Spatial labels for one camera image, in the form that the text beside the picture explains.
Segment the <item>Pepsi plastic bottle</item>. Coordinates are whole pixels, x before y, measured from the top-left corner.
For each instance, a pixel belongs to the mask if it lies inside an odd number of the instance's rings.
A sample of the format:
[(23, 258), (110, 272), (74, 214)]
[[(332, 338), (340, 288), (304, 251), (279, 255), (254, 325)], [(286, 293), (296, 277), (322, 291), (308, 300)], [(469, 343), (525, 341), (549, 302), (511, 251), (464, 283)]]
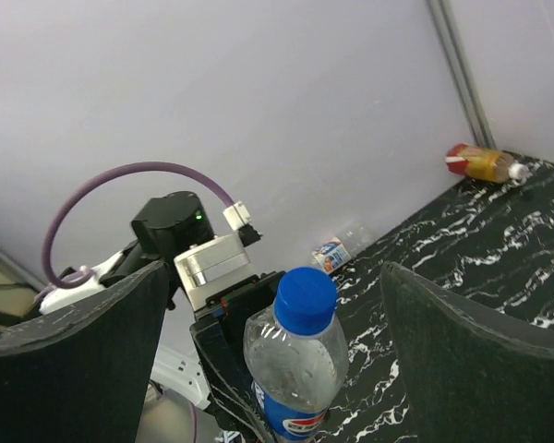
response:
[(309, 442), (345, 382), (347, 341), (335, 312), (320, 334), (299, 336), (279, 324), (273, 302), (246, 322), (245, 362), (276, 440)]

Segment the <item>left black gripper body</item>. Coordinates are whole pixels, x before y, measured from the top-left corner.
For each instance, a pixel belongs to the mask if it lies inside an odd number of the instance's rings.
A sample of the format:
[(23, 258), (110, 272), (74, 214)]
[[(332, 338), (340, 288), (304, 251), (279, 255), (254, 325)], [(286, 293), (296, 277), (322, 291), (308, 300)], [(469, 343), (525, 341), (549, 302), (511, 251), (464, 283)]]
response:
[(246, 321), (269, 306), (283, 271), (258, 274), (236, 233), (195, 245), (175, 258), (175, 268), (193, 309), (193, 342), (234, 346), (240, 353)]

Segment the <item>clear water bottle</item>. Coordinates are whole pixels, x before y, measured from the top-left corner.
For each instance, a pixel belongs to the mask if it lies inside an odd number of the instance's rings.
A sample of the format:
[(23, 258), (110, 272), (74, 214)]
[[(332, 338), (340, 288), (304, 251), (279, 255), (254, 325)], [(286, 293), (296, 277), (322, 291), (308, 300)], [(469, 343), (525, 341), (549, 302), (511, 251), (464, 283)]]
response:
[(329, 241), (313, 250), (310, 265), (333, 274), (374, 243), (373, 233), (361, 223), (347, 225)]

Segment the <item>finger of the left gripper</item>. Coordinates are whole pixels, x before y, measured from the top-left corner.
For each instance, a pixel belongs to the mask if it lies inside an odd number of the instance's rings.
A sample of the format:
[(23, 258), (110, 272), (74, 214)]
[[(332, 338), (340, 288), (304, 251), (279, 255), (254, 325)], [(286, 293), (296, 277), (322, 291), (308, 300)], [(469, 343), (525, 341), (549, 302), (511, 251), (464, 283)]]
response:
[(195, 322), (190, 333), (210, 388), (206, 411), (221, 429), (239, 432), (246, 442), (273, 442), (275, 435), (252, 389), (243, 339), (215, 317)]

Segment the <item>blue bottle cap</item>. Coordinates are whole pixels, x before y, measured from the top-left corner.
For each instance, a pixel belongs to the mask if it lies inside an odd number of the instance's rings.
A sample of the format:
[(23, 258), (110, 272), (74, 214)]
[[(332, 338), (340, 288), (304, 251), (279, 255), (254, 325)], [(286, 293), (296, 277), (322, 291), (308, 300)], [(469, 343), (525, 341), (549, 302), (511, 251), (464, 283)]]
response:
[(279, 281), (274, 316), (288, 332), (314, 336), (331, 324), (336, 300), (335, 283), (326, 273), (310, 267), (291, 269)]

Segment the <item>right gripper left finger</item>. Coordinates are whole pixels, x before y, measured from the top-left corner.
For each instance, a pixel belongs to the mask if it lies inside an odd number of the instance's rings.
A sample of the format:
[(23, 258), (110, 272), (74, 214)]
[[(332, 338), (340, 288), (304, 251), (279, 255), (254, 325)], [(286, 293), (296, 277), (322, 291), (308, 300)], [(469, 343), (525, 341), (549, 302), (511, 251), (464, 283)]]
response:
[(0, 330), (0, 442), (133, 442), (165, 312), (165, 266)]

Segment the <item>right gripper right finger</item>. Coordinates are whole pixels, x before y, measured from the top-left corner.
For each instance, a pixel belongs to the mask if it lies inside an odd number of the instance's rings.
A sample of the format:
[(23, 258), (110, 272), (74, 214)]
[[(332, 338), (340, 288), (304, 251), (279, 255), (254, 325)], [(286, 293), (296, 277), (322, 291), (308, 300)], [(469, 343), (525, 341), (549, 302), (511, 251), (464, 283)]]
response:
[(554, 330), (386, 262), (380, 290), (421, 442), (554, 442)]

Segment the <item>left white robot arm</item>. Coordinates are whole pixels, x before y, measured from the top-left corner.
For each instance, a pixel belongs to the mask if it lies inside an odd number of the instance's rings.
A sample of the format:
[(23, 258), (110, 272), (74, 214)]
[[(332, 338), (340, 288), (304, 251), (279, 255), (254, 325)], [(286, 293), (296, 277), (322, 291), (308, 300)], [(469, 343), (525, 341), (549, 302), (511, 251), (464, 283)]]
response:
[(180, 191), (152, 198), (131, 222), (134, 242), (90, 269), (66, 271), (66, 288), (48, 286), (39, 311), (48, 314), (119, 283), (154, 261), (164, 262), (169, 296), (182, 291), (194, 314), (190, 334), (196, 355), (159, 345), (151, 380), (216, 418), (247, 442), (273, 442), (243, 355), (245, 324), (268, 307), (282, 277), (258, 275), (246, 248), (259, 241), (246, 208), (226, 208), (231, 233), (218, 236), (199, 197)]

